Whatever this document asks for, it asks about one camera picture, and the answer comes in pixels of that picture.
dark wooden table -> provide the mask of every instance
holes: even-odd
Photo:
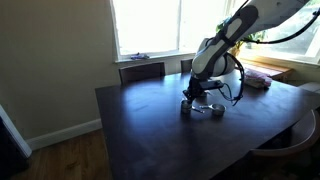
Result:
[[[208,110],[181,114],[189,76],[96,89],[115,180],[212,178],[320,106],[318,94],[274,81],[268,90],[245,86],[236,106],[217,90],[193,103],[223,104],[222,117]],[[236,73],[219,79],[236,95]]]

window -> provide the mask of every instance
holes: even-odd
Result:
[[[130,55],[195,53],[205,37],[215,35],[231,1],[113,0],[119,60]]]
[[[285,38],[296,33],[312,18],[312,13],[320,7],[320,0],[309,1],[300,11],[280,26],[266,30],[263,41]],[[303,61],[317,64],[320,58],[320,18],[303,34],[287,42],[279,44],[247,44],[245,54],[255,54],[264,57]]]

wooden chair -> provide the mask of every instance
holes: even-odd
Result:
[[[280,149],[252,149],[253,159],[266,165],[262,175],[279,170],[289,161],[301,155],[309,154],[309,150],[320,137],[320,117],[317,111],[309,111],[291,128],[289,146]]]
[[[144,79],[165,76],[164,62],[130,66],[119,69],[121,84],[127,84]]]
[[[185,59],[180,61],[181,73],[189,73],[191,71],[192,61],[193,59]]]

wooden floor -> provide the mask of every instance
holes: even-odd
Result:
[[[112,180],[102,130],[34,151],[11,180]]]

robotic arm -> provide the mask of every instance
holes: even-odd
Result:
[[[236,58],[230,54],[226,56],[226,52],[235,45],[235,42],[254,32],[280,25],[308,1],[247,0],[215,37],[202,41],[192,62],[189,87],[183,91],[188,103],[191,104],[205,90],[223,87],[221,82],[210,82],[208,79],[212,76],[228,74],[234,70]]]

